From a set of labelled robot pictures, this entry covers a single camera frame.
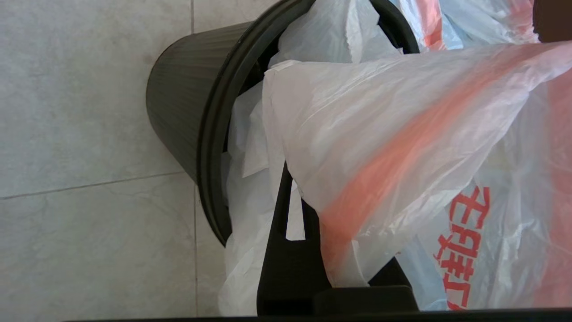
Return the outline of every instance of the black trash can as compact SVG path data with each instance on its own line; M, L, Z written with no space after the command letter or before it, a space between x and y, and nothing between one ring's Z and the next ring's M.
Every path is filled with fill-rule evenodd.
M155 63L147 84L153 129L196 182L209 224L223 243L232 232L223 198L221 154L238 95L257 84L278 52L278 39L314 0L282 0L255 22L184 37ZM380 27L404 53L418 53L415 36L388 0L372 0Z

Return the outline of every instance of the ribbed plastic surface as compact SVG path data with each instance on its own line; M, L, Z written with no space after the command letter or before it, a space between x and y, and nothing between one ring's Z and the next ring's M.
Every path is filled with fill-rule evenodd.
M250 24L181 38L163 52L149 76L151 125L195 182L199 128L211 87Z

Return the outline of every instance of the white plastic bag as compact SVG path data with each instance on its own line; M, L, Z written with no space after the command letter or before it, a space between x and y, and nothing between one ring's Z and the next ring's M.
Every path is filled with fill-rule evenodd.
M262 97L262 82L237 97L232 107L231 123L228 132L228 152L233 160L241 160L246 152L250 114Z
M418 302L441 294L449 309L572 305L571 89L571 71L536 87L444 218L418 234L433 269L411 251L397 255L416 270L406 274ZM434 269L440 285L426 273Z
M465 47L538 42L533 0L440 0Z
M270 66L286 60L362 62L398 55L369 0L316 0L280 37Z
M269 189L268 169L242 178L239 162L231 165L227 190L233 232L225 248L227 279L219 293L224 316L256 315L256 294L262 272L275 201ZM301 199L292 187L287 238L304 239Z
M449 19L442 14L439 0L391 0L401 11L424 53L463 48L463 42Z
M332 285L366 286L471 182L529 94L571 67L567 42L269 70L263 115L319 213Z
M246 154L244 155L243 177L253 175L268 168L266 134L262 123L262 92L259 101L250 114L247 134Z

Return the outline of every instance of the floor tile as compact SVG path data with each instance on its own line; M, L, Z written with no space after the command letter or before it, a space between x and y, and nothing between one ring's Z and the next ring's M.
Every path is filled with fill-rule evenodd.
M0 200L0 321L192 317L194 250L187 174Z
M194 0L194 32L254 21L279 0Z
M210 229L202 210L198 189L194 199L197 232L197 314L220 316L218 296L226 278L224 247Z
M180 170L149 124L190 0L0 1L0 197Z

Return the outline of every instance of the grout line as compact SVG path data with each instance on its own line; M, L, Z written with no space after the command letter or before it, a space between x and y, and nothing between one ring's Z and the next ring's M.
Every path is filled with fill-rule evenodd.
M194 307L198 317L198 246L197 246L197 185L193 186L194 210Z
M190 34L194 34L194 0L190 0Z
M158 177L158 176L174 175L174 174L181 174L181 173L185 173L185 171L177 171L177 172L170 172L170 173L163 173L163 174L154 174L154 175L148 175L148 176L141 176L141 177L138 177L138 178L121 179L121 180L114 180L114 181L101 182L101 183L92 183L92 184L86 184L86 185L77 186L77 187L69 187L69 188L61 188L61 189L40 191L40 192L38 192L38 193L12 195L12 196L7 196L7 197L0 197L0 200L9 200L9 199L14 199L14 198L19 198L19 197L30 197L30 196L35 196L35 195L59 193L59 192L61 192L61 191L68 191L68 190L75 190L75 189L82 189L82 188L89 188L89 187L97 187L97 186L103 186L103 185L105 185L105 184L128 182L128 181L135 181L135 180L143 180L143 179L155 178L155 177Z

